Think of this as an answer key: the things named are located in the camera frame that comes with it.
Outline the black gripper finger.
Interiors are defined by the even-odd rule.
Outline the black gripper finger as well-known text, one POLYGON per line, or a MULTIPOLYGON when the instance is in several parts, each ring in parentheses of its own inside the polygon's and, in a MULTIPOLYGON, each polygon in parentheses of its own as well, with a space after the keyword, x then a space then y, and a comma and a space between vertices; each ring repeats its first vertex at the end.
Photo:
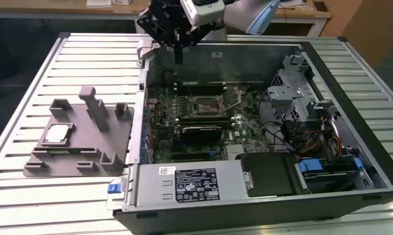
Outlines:
POLYGON ((183 49, 195 46, 214 30, 215 23, 209 23, 195 28, 189 24, 179 29, 179 64, 183 63, 183 49))
POLYGON ((178 31, 174 26, 174 14, 169 10, 144 10, 136 20, 138 25, 152 39, 174 51, 175 64, 182 63, 182 46, 178 31))

